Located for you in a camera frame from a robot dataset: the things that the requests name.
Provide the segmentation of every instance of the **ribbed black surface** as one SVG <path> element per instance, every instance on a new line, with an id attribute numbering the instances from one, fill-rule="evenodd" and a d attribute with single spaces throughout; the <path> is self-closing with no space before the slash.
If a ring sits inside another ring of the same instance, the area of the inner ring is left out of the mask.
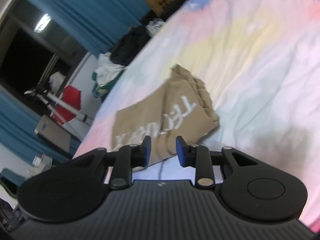
<path id="1" fill-rule="evenodd" d="M 213 192 L 189 181 L 135 181 L 113 191 L 91 215 L 67 224 L 25 222 L 12 233 L 20 240 L 218 239 L 304 240 L 313 234 L 299 221 L 260 225 L 226 211 Z"/>

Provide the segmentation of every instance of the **red cloth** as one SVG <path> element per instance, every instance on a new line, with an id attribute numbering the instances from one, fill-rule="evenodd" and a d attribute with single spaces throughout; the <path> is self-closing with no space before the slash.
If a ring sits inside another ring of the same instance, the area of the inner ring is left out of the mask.
<path id="1" fill-rule="evenodd" d="M 62 96 L 62 101 L 66 102 L 67 104 L 73 106 L 74 108 L 80 110 L 81 109 L 81 91 L 78 89 L 68 86 L 65 87 L 63 90 L 63 96 Z M 63 108 L 60 105 L 56 105 L 54 109 L 61 114 L 61 116 L 67 121 L 71 121 L 76 117 L 75 114 L 71 113 L 67 109 Z M 59 119 L 55 114 L 52 115 L 52 118 L 60 124 L 63 124 L 63 121 Z"/>

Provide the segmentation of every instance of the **pile of clothes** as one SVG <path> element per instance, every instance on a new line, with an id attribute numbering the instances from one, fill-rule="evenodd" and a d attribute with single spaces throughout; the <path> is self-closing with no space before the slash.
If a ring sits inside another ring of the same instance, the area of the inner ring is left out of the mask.
<path id="1" fill-rule="evenodd" d="M 110 92 L 126 67 L 162 26 L 164 21 L 153 19 L 147 26 L 131 27 L 110 52 L 99 54 L 98 68 L 92 74 L 95 81 L 92 94 L 95 98 Z"/>

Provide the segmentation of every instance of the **gray laptop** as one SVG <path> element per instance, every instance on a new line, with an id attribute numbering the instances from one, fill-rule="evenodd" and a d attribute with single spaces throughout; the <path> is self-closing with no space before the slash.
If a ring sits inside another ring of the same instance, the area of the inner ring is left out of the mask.
<path id="1" fill-rule="evenodd" d="M 35 129 L 35 134 L 41 135 L 61 150 L 69 152 L 71 135 L 50 117 L 42 116 Z"/>

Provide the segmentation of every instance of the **black bag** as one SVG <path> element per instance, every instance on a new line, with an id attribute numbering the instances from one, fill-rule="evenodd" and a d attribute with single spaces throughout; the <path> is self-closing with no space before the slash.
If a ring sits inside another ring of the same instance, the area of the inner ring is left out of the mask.
<path id="1" fill-rule="evenodd" d="M 110 60 L 118 65 L 129 65 L 150 39 L 145 26 L 133 27 L 111 48 Z"/>

